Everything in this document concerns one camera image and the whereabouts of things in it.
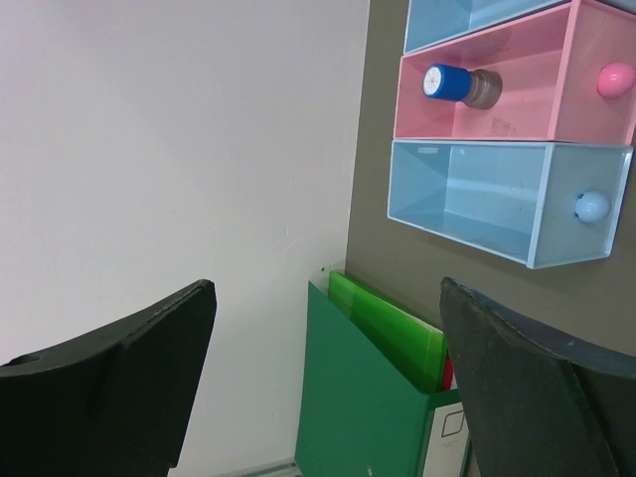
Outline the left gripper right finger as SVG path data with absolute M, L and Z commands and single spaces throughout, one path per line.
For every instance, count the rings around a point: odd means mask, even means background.
M 481 475 L 634 475 L 634 357 L 450 277 L 439 310 Z

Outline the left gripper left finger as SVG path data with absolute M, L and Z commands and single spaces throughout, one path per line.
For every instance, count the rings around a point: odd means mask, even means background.
M 178 465 L 217 312 L 198 280 L 1 367 L 4 476 L 166 476 Z

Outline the light green plastic folder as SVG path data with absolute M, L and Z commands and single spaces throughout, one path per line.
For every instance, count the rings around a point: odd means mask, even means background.
M 420 391 L 454 386 L 443 332 L 340 271 L 329 273 L 328 296 Z

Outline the dark green ring binder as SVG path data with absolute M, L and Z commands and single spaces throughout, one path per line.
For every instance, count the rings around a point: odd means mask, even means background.
M 308 286 L 295 462 L 304 476 L 462 476 L 457 388 L 418 390 L 329 298 Z

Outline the light blue end bin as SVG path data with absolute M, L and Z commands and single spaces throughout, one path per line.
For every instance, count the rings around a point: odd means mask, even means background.
M 396 140 L 388 217 L 529 269 L 612 252 L 633 149 Z

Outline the small blue capped bottle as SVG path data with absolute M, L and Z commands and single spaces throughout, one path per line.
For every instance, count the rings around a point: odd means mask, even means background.
M 428 98 L 462 102 L 476 109 L 493 107 L 503 92 L 503 80 L 496 72 L 468 71 L 445 64 L 433 64 L 425 72 L 422 91 Z

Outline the pink plastic bin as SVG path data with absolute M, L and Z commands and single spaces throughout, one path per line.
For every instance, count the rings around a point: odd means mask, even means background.
M 425 95 L 434 64 L 499 74 L 489 109 Z M 396 139 L 628 145 L 635 132 L 635 15 L 567 1 L 405 53 Z

